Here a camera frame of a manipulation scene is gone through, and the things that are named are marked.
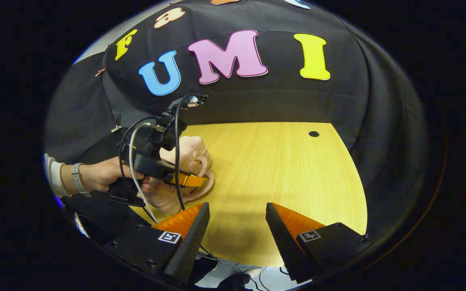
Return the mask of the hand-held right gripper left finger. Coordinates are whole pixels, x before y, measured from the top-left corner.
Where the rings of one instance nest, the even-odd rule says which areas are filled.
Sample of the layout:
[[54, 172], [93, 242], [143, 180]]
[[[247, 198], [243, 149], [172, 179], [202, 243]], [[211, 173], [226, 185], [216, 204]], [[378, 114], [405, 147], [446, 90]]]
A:
[[186, 284], [209, 220], [209, 203], [199, 203], [153, 226], [132, 225], [110, 241], [110, 252], [140, 273]]

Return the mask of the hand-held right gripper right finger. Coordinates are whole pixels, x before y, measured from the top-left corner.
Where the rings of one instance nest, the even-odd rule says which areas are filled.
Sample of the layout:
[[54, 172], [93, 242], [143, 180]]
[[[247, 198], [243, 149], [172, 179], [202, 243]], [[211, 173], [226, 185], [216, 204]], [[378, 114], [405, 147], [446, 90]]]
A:
[[369, 247], [344, 223], [324, 225], [287, 207], [269, 202], [265, 219], [291, 280], [325, 280], [355, 264]]

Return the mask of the dark object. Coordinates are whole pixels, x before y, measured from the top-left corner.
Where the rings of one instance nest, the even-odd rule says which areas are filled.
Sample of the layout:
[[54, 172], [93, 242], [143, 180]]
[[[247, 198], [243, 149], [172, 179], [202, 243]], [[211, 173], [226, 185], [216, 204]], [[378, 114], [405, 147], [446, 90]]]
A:
[[247, 273], [236, 273], [227, 277], [218, 284], [216, 291], [253, 291], [246, 288], [246, 284], [250, 282], [251, 276]]

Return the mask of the grey wristwatch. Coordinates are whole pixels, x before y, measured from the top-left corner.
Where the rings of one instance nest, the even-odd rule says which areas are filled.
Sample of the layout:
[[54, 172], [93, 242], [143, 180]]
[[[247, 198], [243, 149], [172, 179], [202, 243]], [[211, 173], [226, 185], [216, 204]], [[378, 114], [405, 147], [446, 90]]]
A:
[[76, 186], [76, 189], [78, 190], [78, 192], [83, 195], [84, 197], [87, 197], [87, 198], [91, 198], [92, 195], [89, 193], [89, 191], [86, 190], [84, 184], [83, 184], [83, 180], [82, 180], [82, 177], [81, 177], [81, 173], [80, 173], [80, 166], [83, 165], [83, 163], [76, 163], [73, 165], [72, 167], [72, 179], [74, 181], [74, 184]]

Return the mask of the black backdrop cloth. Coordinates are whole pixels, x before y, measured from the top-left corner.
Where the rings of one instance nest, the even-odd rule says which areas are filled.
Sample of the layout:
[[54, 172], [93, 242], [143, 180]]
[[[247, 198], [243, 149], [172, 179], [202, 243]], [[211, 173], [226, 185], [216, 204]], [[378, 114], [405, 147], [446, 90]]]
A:
[[189, 124], [330, 123], [360, 174], [371, 238], [415, 216], [429, 164], [426, 107], [381, 45], [311, 3], [181, 0], [137, 15], [66, 72], [45, 151], [66, 163], [111, 157], [133, 122], [190, 92], [209, 99], [182, 114]]

